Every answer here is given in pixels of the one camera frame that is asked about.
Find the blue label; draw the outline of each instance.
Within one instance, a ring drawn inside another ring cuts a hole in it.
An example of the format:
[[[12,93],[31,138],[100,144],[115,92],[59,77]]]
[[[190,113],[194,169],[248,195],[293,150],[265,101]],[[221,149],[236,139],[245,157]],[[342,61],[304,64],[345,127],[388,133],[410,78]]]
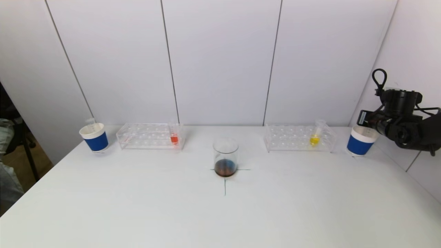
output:
[[[373,143],[359,141],[351,135],[348,141],[348,150],[357,155],[365,155],[372,145]]]
[[[107,141],[106,132],[94,139],[85,139],[92,151],[99,151],[106,148],[109,143]]]

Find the floor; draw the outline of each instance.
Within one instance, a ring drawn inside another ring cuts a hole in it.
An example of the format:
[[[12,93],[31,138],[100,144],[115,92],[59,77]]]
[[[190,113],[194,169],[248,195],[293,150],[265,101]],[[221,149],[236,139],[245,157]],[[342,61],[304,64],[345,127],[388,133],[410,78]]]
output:
[[[49,160],[46,153],[41,148],[40,144],[35,141],[36,147],[31,148],[31,154],[34,158],[35,167],[37,168],[38,175],[42,178],[50,169],[52,169],[53,164]],[[19,179],[23,190],[28,191],[34,184],[35,179],[32,174],[32,170],[29,165],[29,160],[27,159],[26,152],[23,146],[18,146],[15,151],[3,156],[3,163],[7,166],[14,168],[15,174]],[[0,216],[4,213],[3,207],[1,208]]]

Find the black chair leg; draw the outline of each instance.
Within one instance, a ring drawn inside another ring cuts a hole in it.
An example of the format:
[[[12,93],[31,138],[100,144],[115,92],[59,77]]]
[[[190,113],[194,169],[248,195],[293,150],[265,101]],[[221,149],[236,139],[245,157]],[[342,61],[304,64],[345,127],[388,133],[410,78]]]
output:
[[[34,174],[35,181],[38,182],[40,180],[40,177],[38,176],[37,168],[35,167],[34,159],[32,158],[32,154],[29,149],[29,144],[26,140],[26,133],[27,133],[27,126],[23,122],[23,146],[26,151],[26,156],[28,157],[30,168],[32,169],[32,174]]]
[[[26,136],[26,139],[29,141],[30,148],[35,148],[37,146],[37,144],[30,137]]]

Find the blue liquid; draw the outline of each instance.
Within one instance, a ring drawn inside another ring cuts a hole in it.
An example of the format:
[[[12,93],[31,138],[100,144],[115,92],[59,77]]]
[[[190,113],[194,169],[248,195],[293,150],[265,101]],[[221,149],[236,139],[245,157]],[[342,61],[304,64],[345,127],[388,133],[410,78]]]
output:
[[[229,159],[221,159],[214,165],[214,172],[221,177],[229,177],[236,172],[236,164]]]

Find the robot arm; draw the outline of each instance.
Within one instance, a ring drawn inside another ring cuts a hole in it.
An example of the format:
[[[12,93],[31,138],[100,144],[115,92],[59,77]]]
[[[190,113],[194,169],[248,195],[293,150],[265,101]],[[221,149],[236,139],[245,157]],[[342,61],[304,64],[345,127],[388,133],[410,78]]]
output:
[[[375,79],[375,72],[383,72],[383,84]],[[415,91],[383,90],[387,74],[383,69],[372,72],[372,78],[378,86],[375,95],[380,97],[382,105],[375,111],[360,111],[357,124],[377,130],[382,135],[393,140],[398,147],[412,150],[429,151],[435,156],[435,151],[441,148],[441,109],[422,109],[418,104],[422,95]],[[422,111],[430,117],[413,114],[414,110]],[[426,110],[438,110],[436,114]]]

